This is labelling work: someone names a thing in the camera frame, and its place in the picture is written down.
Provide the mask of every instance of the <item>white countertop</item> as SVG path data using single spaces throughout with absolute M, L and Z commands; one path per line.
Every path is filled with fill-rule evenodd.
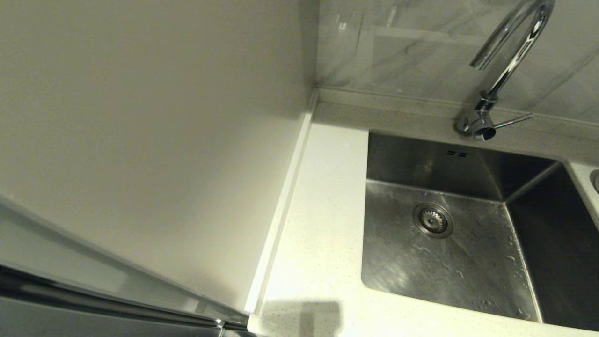
M 597 336 L 597 332 L 384 293 L 362 283 L 369 129 L 559 159 L 580 179 L 577 187 L 587 205 L 599 209 L 599 196 L 585 185 L 590 185 L 586 172 L 599 167 L 595 161 L 599 158 L 594 158 L 599 154 L 599 142 L 593 139 L 592 129 L 590 137 L 580 139 L 546 130 L 505 128 L 490 142 L 474 143 L 452 131 L 453 116 L 409 113 L 414 107 L 398 106 L 400 113 L 320 103 L 261 314 L 250 318 L 250 331 L 269 337 Z M 592 213 L 597 222 L 598 212 Z

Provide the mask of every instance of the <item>water droplet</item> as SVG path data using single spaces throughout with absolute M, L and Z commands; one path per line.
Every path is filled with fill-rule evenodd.
M 516 312 L 516 317 L 521 318 L 523 320 L 527 320 L 530 318 L 530 314 L 527 314 L 526 312 L 518 308 L 518 311 Z

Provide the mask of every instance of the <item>stainless steel sink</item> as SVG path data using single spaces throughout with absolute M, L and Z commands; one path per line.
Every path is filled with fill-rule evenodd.
M 558 161 L 370 133 L 367 287 L 599 330 L 598 238 Z

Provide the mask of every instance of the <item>drain strainer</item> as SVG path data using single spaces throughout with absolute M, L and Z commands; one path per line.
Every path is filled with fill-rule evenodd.
M 448 237 L 453 230 L 453 219 L 437 204 L 420 204 L 414 209 L 413 216 L 416 226 L 428 236 Z

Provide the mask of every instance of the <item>faucet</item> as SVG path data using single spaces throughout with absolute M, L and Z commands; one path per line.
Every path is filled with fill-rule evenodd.
M 471 67 L 477 70 L 484 70 L 516 28 L 520 26 L 522 21 L 534 13 L 534 20 L 530 24 L 526 35 L 523 37 L 512 58 L 506 63 L 493 86 L 488 91 L 481 91 L 480 100 L 474 106 L 474 109 L 463 113 L 456 122 L 454 127 L 458 133 L 463 136 L 472 136 L 477 140 L 489 140 L 495 135 L 496 129 L 533 117 L 533 114 L 530 113 L 509 121 L 494 124 L 491 121 L 489 112 L 495 103 L 497 103 L 497 94 L 514 73 L 516 67 L 522 62 L 534 42 L 537 41 L 545 25 L 547 25 L 554 6 L 555 0 L 523 0 L 495 28 L 493 34 L 491 34 L 487 42 L 470 62 Z

